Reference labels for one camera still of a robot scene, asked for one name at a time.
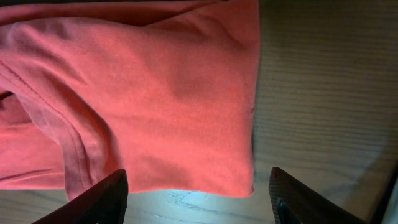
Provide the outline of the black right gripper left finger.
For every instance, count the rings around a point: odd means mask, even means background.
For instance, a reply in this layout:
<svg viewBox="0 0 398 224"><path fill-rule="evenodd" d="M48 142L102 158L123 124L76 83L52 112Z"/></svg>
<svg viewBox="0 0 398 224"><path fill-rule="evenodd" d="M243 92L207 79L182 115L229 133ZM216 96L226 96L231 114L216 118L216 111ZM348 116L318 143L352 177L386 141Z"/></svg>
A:
<svg viewBox="0 0 398 224"><path fill-rule="evenodd" d="M126 171L118 169L33 224L123 224L127 196Z"/></svg>

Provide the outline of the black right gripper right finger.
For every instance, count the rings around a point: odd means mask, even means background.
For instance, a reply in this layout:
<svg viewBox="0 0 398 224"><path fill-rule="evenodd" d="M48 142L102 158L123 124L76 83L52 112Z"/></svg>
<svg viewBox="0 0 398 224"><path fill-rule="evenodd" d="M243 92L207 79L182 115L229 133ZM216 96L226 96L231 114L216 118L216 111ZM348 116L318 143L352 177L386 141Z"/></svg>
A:
<svg viewBox="0 0 398 224"><path fill-rule="evenodd" d="M269 195L277 224L364 223L278 167L271 170Z"/></svg>

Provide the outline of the red printed t-shirt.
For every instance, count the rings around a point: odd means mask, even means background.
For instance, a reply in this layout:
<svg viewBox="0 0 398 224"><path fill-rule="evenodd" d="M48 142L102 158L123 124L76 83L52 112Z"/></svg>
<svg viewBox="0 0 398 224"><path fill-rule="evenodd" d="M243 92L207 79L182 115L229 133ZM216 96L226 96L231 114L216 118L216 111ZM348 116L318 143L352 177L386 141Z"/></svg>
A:
<svg viewBox="0 0 398 224"><path fill-rule="evenodd" d="M1 8L1 188L253 193L257 0Z"/></svg>

